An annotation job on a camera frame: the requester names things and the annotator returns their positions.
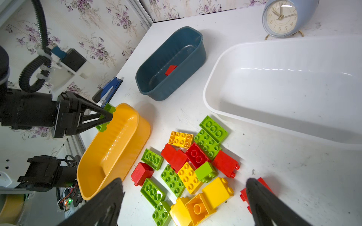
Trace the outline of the white plastic bin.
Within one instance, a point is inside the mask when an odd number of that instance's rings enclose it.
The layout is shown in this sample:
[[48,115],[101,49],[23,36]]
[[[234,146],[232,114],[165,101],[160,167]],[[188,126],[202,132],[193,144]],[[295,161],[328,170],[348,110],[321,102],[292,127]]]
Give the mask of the white plastic bin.
[[234,45],[215,63],[203,101],[222,117],[360,150],[362,38],[291,38]]

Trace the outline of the green lego brick top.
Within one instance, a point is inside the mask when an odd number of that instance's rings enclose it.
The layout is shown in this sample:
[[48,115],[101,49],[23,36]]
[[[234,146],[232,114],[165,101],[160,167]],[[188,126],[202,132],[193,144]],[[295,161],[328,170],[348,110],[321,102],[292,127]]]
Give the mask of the green lego brick top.
[[199,126],[201,129],[205,130],[217,144],[221,144],[229,135],[228,131],[210,116],[206,116]]

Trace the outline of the yellow plastic tray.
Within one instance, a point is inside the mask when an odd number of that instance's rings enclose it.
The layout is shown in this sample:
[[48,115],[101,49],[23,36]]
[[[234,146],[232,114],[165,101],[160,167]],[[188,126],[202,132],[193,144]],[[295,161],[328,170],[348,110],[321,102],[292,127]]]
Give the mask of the yellow plastic tray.
[[112,121],[82,156],[77,182],[84,200],[92,199],[114,179],[124,179],[146,144],[151,126],[137,110],[119,104]]

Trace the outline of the small green lego brick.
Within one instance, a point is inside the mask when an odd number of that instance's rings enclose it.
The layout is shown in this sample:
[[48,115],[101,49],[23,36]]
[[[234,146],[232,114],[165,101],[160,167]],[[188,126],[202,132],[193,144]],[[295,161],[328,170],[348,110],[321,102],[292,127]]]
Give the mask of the small green lego brick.
[[168,226],[172,217],[170,215],[171,207],[166,201],[161,201],[155,208],[152,218],[157,226]]

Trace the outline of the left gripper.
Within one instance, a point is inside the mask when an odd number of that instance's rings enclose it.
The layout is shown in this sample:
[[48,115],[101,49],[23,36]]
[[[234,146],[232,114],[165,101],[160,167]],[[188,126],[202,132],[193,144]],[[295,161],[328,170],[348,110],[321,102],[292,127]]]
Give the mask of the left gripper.
[[[84,120],[86,110],[94,111],[98,117]],[[66,91],[60,94],[56,105],[55,121],[52,127],[54,138],[63,138],[85,132],[96,126],[109,122],[113,114],[81,97],[80,95]]]

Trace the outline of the light blue desk clock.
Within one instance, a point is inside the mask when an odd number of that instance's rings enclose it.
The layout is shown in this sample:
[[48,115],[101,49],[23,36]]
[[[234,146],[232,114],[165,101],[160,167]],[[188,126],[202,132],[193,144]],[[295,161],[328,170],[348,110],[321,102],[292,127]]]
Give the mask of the light blue desk clock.
[[288,38],[299,34],[301,29],[312,19],[319,6],[319,0],[266,1],[262,23],[270,37]]

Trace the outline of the red lego brick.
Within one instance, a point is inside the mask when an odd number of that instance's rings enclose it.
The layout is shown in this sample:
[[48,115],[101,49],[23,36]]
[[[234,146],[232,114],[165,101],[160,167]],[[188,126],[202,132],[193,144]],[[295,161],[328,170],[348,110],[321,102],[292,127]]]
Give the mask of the red lego brick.
[[[259,177],[257,181],[274,195],[274,192],[271,190],[271,188],[262,177]],[[251,204],[252,200],[255,200],[254,196],[254,187],[249,183],[249,180],[247,180],[246,187],[240,191],[240,197],[243,202],[246,202],[248,204],[247,209],[250,214],[252,214]]]
[[165,75],[169,76],[176,68],[177,68],[176,65],[170,65],[167,71],[165,72]]
[[184,164],[189,161],[182,150],[176,150],[170,144],[165,145],[164,149],[161,151],[161,155],[176,173],[178,173]]
[[195,169],[198,169],[205,162],[211,162],[209,157],[201,150],[201,148],[196,143],[193,143],[185,154]]

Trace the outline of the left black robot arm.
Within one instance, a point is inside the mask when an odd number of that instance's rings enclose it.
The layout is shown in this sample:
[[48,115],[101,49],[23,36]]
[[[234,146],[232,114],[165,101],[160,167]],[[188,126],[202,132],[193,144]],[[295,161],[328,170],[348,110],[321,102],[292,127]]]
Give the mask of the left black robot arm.
[[1,49],[1,126],[13,130],[46,127],[53,138],[62,138],[110,122],[110,112],[66,90],[76,77],[90,76],[92,65],[75,49],[63,51],[51,45],[42,4],[32,1],[32,5],[40,48],[22,70],[18,89],[8,87],[9,56]]

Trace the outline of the blue stapler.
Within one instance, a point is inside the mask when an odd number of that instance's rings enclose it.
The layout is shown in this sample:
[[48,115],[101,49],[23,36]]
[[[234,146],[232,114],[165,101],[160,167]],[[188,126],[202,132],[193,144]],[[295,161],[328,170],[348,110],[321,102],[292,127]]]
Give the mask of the blue stapler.
[[92,97],[93,102],[101,102],[101,107],[105,107],[106,103],[109,103],[113,98],[114,94],[117,92],[121,84],[123,83],[123,77],[117,78],[114,77],[108,83],[106,83],[102,88],[95,93]]

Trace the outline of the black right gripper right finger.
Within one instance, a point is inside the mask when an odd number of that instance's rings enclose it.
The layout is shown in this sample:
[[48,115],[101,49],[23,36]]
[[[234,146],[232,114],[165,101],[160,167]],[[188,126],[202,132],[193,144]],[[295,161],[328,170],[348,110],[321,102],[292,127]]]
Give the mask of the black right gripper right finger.
[[309,226],[306,220],[296,214],[276,195],[269,192],[256,179],[249,178],[254,187],[254,197],[251,208],[256,226]]

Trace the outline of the dark teal plastic bin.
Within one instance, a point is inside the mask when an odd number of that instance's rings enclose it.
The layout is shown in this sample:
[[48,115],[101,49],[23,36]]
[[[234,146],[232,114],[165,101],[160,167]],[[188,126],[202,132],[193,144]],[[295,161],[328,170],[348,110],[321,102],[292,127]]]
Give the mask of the dark teal plastic bin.
[[[155,101],[167,99],[206,61],[203,35],[185,26],[174,32],[138,68],[135,80],[141,94]],[[170,65],[177,68],[166,76]]]

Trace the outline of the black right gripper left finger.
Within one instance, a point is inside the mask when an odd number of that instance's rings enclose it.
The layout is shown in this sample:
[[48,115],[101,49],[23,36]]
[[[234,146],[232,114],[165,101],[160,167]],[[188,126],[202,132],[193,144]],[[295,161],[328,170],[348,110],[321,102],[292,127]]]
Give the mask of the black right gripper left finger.
[[120,178],[114,179],[60,226],[116,226],[125,192]]

